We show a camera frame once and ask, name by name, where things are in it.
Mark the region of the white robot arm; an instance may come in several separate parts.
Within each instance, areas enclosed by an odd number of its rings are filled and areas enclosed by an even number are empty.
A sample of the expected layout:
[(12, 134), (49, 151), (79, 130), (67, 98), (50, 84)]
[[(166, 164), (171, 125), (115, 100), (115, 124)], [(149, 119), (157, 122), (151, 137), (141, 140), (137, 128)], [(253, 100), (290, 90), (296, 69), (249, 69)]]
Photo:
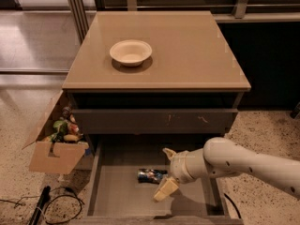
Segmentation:
[(170, 161), (170, 173), (154, 193), (159, 203), (179, 186), (201, 179), (235, 176), (246, 173), (296, 199), (300, 198), (300, 162), (284, 157), (256, 153), (225, 138), (209, 139), (201, 149), (176, 153), (164, 148)]

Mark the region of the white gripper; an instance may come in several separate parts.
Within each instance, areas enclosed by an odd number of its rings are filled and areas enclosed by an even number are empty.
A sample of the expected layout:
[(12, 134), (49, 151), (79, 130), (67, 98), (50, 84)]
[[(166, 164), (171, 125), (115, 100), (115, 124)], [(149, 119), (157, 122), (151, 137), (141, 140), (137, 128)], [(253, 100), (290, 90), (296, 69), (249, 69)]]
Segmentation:
[(191, 152), (183, 151), (176, 153), (170, 148), (163, 148), (162, 151), (170, 161), (170, 172), (172, 176), (164, 177), (159, 183), (153, 197), (156, 203), (162, 202), (172, 195), (179, 189), (179, 184), (195, 181), (195, 178), (191, 175), (188, 168), (188, 163), (195, 159), (195, 156)]

